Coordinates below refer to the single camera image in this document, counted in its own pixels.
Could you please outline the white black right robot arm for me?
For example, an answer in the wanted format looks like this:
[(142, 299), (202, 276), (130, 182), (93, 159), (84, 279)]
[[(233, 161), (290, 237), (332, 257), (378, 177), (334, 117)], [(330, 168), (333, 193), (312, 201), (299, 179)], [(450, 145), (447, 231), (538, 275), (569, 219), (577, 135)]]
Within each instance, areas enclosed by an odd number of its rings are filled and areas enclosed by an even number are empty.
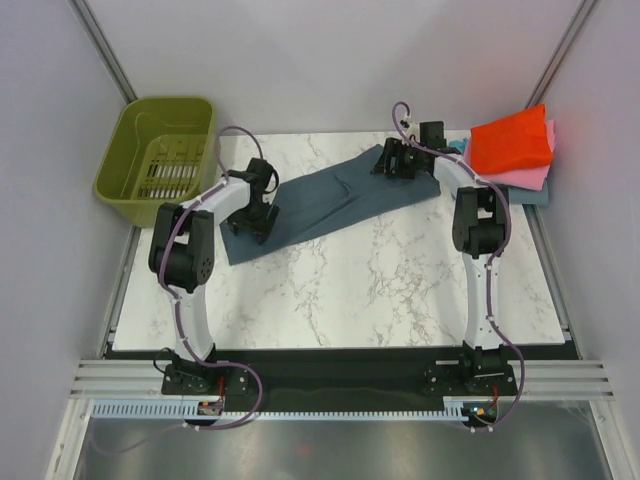
[(394, 126), (399, 136), (385, 140), (371, 172), (401, 179), (424, 172), (454, 196), (452, 240), (464, 262), (468, 304), (457, 377), (465, 391), (481, 393), (508, 371), (497, 314), (500, 261), (511, 237), (509, 202), (447, 145), (441, 121), (404, 118)]

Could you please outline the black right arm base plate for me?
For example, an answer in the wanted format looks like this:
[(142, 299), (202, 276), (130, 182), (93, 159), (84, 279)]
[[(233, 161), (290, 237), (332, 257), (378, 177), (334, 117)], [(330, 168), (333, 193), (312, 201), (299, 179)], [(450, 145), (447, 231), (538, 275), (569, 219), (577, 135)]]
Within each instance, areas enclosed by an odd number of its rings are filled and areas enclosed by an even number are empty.
[(424, 375), (431, 396), (511, 396), (518, 390), (511, 367), (500, 374), (477, 375), (468, 373), (459, 363), (431, 363)]

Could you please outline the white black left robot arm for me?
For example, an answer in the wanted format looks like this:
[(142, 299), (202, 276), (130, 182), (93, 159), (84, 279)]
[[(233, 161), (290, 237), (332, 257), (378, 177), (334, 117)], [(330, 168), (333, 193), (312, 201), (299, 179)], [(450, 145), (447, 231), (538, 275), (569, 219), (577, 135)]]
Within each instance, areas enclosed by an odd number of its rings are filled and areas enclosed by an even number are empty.
[(266, 242), (279, 208), (265, 196), (279, 186), (274, 167), (253, 158), (244, 171), (231, 170), (211, 189), (181, 204), (164, 203), (157, 212), (148, 257), (149, 269), (171, 302), (175, 355), (191, 363), (185, 382), (208, 393), (219, 382), (213, 364), (214, 341), (208, 326), (205, 290), (215, 263), (215, 232), (226, 223), (231, 233), (246, 232)]

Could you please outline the olive green plastic basket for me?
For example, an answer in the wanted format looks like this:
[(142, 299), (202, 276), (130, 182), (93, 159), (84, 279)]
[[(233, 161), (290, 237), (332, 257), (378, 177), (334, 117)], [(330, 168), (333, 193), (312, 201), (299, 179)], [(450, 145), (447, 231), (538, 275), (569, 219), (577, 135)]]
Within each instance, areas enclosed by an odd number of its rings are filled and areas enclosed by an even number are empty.
[(93, 191), (130, 224), (150, 228), (165, 202), (213, 186), (216, 109), (199, 96), (140, 98), (121, 113)]

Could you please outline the slate blue t shirt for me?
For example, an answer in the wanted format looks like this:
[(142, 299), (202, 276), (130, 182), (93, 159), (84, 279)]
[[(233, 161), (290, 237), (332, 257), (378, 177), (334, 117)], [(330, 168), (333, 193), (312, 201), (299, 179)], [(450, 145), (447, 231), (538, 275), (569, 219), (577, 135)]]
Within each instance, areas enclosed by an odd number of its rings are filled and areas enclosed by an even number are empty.
[(440, 195), (439, 184), (428, 175), (402, 179), (371, 174), (382, 152), (378, 144), (351, 160), (282, 184), (274, 199), (279, 214), (263, 244), (250, 233), (234, 235), (223, 226), (229, 264), (243, 264)]

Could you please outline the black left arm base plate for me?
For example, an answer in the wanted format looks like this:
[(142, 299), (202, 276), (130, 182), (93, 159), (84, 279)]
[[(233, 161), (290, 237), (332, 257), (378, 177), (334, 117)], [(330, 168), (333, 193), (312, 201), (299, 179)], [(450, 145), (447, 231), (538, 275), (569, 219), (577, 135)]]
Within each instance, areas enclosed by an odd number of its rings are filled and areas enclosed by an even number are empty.
[(251, 382), (252, 376), (245, 368), (204, 368), (183, 362), (167, 366), (161, 393), (169, 396), (244, 396), (249, 393)]

